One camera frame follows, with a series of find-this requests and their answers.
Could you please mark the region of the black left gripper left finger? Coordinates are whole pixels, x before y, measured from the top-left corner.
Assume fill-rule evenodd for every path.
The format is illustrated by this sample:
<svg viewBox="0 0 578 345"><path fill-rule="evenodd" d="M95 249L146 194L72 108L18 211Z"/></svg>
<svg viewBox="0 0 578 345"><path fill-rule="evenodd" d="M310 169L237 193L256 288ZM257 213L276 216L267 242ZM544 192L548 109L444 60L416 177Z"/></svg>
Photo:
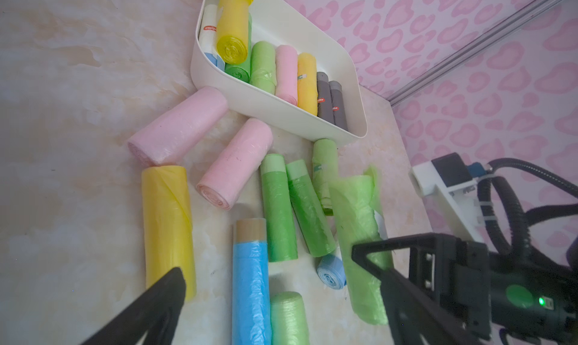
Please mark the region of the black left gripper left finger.
<svg viewBox="0 0 578 345"><path fill-rule="evenodd" d="M171 344L184 306L186 283L173 268L85 344Z"/></svg>

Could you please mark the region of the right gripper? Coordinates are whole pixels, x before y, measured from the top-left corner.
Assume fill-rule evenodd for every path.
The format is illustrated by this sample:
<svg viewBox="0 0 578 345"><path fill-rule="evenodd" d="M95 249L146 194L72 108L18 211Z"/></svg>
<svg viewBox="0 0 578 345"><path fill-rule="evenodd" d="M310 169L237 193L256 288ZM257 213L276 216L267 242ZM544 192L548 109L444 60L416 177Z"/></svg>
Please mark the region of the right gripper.
<svg viewBox="0 0 578 345"><path fill-rule="evenodd" d="M451 235L419 234L352 247L352 260L381 280L394 250L409 249L408 280L460 320L474 336L537 343L577 342L577 273L531 253L516 263L485 244Z"/></svg>

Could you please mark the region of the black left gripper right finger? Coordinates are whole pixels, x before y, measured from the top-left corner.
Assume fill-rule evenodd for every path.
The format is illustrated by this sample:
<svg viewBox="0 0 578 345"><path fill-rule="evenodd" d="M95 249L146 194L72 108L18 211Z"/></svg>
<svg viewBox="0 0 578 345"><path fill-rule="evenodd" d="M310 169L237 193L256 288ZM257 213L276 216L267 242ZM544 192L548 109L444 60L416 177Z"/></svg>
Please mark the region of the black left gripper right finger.
<svg viewBox="0 0 578 345"><path fill-rule="evenodd" d="M406 279L397 270L382 271L382 299L391 334L396 344L479 344L477 337L461 326L457 318L446 312L424 291L426 280L419 285L420 270L410 271ZM444 288L452 290L457 301L486 309L486 273L471 268L432 268L430 281L433 294Z"/></svg>

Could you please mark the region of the light green roll front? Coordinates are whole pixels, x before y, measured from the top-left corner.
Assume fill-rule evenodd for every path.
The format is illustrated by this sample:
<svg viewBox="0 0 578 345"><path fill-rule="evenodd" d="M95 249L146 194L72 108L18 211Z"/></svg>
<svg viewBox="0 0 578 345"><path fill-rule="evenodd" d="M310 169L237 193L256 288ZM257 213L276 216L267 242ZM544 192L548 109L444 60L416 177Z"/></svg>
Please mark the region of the light green roll front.
<svg viewBox="0 0 578 345"><path fill-rule="evenodd" d="M280 292L271 298L272 344L310 345L303 297L298 292Z"/></svg>

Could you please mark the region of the grey trash bag roll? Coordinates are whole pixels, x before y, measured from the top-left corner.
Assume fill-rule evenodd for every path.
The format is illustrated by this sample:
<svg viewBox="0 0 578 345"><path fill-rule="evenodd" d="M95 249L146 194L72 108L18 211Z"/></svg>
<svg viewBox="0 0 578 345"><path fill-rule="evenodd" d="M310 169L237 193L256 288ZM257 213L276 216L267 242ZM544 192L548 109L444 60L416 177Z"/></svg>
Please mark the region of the grey trash bag roll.
<svg viewBox="0 0 578 345"><path fill-rule="evenodd" d="M333 108L333 114L334 114L334 124L337 127L342 128L343 130L347 131L349 128L348 128L347 119L346 119L342 86L337 81L330 81L329 86L330 86L330 90L331 90L331 101L332 101L332 108Z"/></svg>
<svg viewBox="0 0 578 345"><path fill-rule="evenodd" d="M318 117L335 124L334 111L331 98L331 87L328 75L324 72L317 72L317 91L318 91Z"/></svg>

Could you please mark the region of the large yellow roll front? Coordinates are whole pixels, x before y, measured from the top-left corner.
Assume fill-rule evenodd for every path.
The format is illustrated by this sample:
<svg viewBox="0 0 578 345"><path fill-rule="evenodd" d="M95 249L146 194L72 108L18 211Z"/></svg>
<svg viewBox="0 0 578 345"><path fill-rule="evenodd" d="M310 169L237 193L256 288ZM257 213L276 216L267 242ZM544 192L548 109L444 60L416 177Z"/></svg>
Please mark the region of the large yellow roll front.
<svg viewBox="0 0 578 345"><path fill-rule="evenodd" d="M297 106L313 116L318 114L316 59L305 52L298 55Z"/></svg>

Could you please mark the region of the pink roll with white label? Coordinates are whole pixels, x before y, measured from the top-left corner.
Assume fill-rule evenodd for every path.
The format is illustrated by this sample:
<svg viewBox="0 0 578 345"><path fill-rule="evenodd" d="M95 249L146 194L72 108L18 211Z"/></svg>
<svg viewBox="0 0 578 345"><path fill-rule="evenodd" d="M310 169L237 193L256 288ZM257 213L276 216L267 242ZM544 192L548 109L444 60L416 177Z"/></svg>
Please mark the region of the pink roll with white label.
<svg viewBox="0 0 578 345"><path fill-rule="evenodd" d="M290 45L280 45L275 50L277 86L275 96L297 105L297 50Z"/></svg>

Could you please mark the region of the bright green roll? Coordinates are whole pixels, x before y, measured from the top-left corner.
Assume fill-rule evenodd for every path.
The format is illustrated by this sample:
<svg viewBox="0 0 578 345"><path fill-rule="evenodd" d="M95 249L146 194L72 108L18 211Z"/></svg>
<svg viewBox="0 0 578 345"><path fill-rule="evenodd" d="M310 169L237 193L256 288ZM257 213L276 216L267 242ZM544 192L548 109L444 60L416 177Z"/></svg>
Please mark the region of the bright green roll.
<svg viewBox="0 0 578 345"><path fill-rule="evenodd" d="M252 50L252 17L248 17L248 55L244 62L241 64L226 64L225 73L230 76L241 80L242 82L249 83L251 78L251 50Z"/></svg>

